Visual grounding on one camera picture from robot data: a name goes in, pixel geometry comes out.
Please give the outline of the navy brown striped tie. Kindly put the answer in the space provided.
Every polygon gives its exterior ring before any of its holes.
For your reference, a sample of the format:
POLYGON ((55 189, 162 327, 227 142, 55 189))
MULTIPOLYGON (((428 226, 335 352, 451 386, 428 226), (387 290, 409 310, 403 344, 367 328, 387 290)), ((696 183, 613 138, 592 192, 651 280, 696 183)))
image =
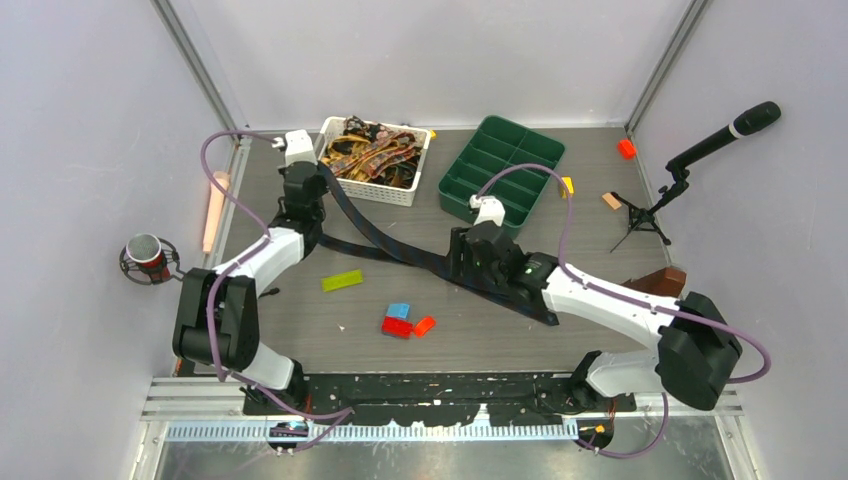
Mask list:
POLYGON ((559 324, 557 315, 545 305, 541 295, 542 288, 547 285, 546 275, 553 271, 556 264, 555 257, 543 253, 528 253, 529 258, 523 271, 510 280, 509 289, 505 292, 490 292, 463 284, 459 280, 452 280, 447 260, 448 253, 439 255, 429 252, 399 241, 381 231, 354 206, 329 168, 324 165, 319 165, 318 168, 329 192, 344 215, 359 233, 371 242, 369 246, 364 246, 323 234, 320 239, 322 246, 346 255, 420 268, 487 301, 544 325, 559 324))

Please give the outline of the green divided tray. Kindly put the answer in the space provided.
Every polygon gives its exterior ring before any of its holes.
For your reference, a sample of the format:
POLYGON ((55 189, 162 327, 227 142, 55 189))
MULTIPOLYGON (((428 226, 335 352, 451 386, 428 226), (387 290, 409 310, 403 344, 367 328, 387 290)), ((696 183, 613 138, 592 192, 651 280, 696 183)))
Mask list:
MULTIPOLYGON (((554 170, 566 153, 559 140, 497 115, 485 117, 438 183, 441 209, 466 222, 470 198, 501 171, 519 164, 554 170)), ((517 237, 536 207, 550 175, 536 169, 510 173, 487 190, 504 205, 504 228, 517 237)))

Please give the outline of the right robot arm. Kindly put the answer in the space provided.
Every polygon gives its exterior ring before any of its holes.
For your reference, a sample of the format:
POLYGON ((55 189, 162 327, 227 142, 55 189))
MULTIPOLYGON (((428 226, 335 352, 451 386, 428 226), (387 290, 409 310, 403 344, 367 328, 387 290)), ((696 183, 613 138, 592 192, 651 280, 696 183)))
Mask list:
POLYGON ((542 323, 574 315, 642 345, 640 351, 584 356, 565 382, 566 394, 584 410, 619 395, 665 393, 709 411, 742 354, 709 298, 677 300, 595 278, 552 255, 522 251, 492 221, 452 229, 447 264, 452 278, 542 323))

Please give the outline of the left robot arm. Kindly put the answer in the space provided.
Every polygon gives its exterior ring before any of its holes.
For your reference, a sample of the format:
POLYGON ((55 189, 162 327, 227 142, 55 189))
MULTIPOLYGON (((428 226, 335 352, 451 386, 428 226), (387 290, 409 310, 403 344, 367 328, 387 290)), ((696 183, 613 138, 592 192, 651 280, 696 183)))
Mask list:
POLYGON ((182 360, 219 366, 268 389, 280 412, 298 412, 308 397, 300 362, 260 339, 260 295, 285 270, 312 253, 326 217, 327 183, 317 165, 295 162, 281 171, 283 195, 268 231, 237 258, 184 276, 172 350, 182 360))

